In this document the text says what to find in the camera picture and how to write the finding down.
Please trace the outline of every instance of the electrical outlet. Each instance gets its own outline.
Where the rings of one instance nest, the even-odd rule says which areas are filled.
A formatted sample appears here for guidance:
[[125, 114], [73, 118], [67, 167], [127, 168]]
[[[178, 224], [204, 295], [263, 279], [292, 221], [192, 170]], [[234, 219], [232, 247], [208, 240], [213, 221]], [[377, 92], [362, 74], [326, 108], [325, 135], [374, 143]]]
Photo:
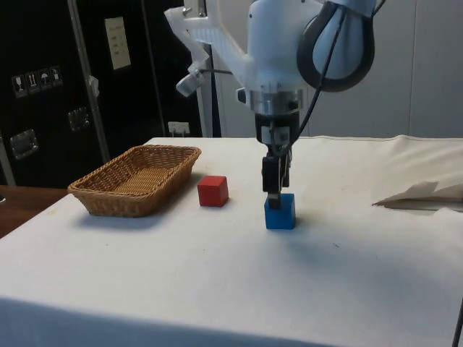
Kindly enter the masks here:
[[169, 133], [171, 135], [190, 135], [190, 124], [181, 121], [170, 121]]

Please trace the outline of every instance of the sticker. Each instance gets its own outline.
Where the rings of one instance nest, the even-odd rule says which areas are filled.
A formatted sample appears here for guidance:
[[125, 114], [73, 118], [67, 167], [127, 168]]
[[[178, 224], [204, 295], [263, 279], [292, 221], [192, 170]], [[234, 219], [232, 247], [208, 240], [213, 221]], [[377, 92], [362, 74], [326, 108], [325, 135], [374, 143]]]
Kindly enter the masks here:
[[109, 42], [109, 52], [113, 69], [121, 69], [129, 67], [130, 61], [129, 47], [127, 46], [127, 36], [125, 35], [124, 18], [108, 18], [104, 20], [106, 26], [106, 34]]
[[61, 75], [61, 70], [59, 69], [59, 67], [51, 67], [49, 70], [51, 74], [51, 83], [53, 84], [53, 86], [56, 87], [62, 85], [63, 77]]
[[48, 69], [39, 70], [38, 78], [40, 80], [42, 90], [49, 89], [52, 87], [51, 75]]
[[16, 98], [22, 98], [23, 96], [27, 96], [29, 94], [27, 92], [27, 87], [25, 83], [24, 76], [21, 74], [20, 76], [14, 76], [12, 78], [13, 83], [13, 90]]
[[37, 72], [29, 72], [25, 75], [26, 79], [26, 85], [27, 89], [29, 90], [29, 93], [37, 93], [41, 91], [40, 85], [39, 85], [39, 79]]

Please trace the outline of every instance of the metal latch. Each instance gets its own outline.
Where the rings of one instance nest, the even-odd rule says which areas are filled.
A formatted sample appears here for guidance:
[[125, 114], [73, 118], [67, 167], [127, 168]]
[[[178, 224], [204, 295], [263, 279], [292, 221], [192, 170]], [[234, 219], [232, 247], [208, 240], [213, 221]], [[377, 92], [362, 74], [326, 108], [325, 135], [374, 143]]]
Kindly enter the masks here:
[[79, 107], [76, 110], [68, 112], [67, 118], [72, 132], [79, 132], [90, 125], [90, 117], [86, 107]]
[[38, 151], [38, 142], [34, 129], [13, 136], [9, 141], [16, 160], [22, 160]]

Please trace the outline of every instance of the red cube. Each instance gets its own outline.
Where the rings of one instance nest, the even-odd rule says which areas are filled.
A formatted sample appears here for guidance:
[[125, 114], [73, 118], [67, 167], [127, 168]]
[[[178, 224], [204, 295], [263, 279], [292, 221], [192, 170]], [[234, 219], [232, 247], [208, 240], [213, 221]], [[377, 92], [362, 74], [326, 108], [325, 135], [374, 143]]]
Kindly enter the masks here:
[[226, 177], [206, 176], [197, 186], [200, 195], [200, 205], [222, 207], [229, 200], [229, 187]]

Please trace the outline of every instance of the white cloth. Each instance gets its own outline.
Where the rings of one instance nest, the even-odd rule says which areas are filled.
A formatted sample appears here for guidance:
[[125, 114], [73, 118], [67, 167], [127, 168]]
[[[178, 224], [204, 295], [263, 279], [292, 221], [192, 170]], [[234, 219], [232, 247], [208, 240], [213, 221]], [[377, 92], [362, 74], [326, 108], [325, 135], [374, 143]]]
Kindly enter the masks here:
[[[93, 217], [68, 196], [0, 240], [1, 347], [451, 345], [463, 215], [371, 204], [378, 178], [413, 181], [383, 175], [404, 143], [463, 142], [300, 140], [292, 232], [265, 230], [255, 140], [153, 143], [203, 150], [162, 213]], [[224, 208], [199, 206], [205, 174], [227, 176]]]

